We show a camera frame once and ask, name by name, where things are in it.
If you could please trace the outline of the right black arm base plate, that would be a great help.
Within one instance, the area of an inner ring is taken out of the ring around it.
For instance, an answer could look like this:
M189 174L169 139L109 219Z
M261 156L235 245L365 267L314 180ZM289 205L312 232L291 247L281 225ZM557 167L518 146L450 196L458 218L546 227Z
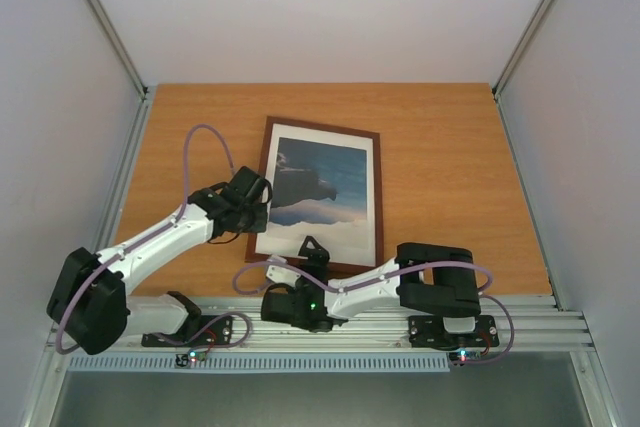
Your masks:
M468 319L414 315L407 321L409 342L414 348L454 351L462 347L494 348L500 345L496 322L490 315Z

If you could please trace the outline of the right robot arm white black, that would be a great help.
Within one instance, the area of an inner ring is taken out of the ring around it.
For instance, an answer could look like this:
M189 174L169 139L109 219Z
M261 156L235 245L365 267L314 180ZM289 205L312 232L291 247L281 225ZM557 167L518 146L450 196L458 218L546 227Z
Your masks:
M314 237L304 239L299 255L297 267L269 261L263 321L325 333L371 309L399 306L433 317L444 337L459 344L475 334L480 294L491 284L489 271L462 248L402 243L384 264L332 280L329 251Z

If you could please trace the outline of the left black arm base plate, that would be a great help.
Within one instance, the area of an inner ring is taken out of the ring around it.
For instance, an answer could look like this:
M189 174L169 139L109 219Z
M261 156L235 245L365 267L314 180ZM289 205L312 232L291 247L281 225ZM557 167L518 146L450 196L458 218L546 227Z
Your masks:
M230 316L202 315L198 319L188 318L174 334L144 334L141 345L152 348L226 346L233 333L233 319Z

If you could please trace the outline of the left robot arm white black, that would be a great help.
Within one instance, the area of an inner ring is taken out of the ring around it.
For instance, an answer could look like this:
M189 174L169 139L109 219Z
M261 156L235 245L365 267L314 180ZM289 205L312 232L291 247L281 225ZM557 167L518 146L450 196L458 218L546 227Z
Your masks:
M229 233L262 233L271 183L248 167L228 182L187 196L166 219L120 244L92 253L84 247L65 259L46 307L56 323L61 355L104 352L120 338L153 335L164 346L187 346L202 336L202 314L186 296L169 292L135 301L132 292L186 251Z

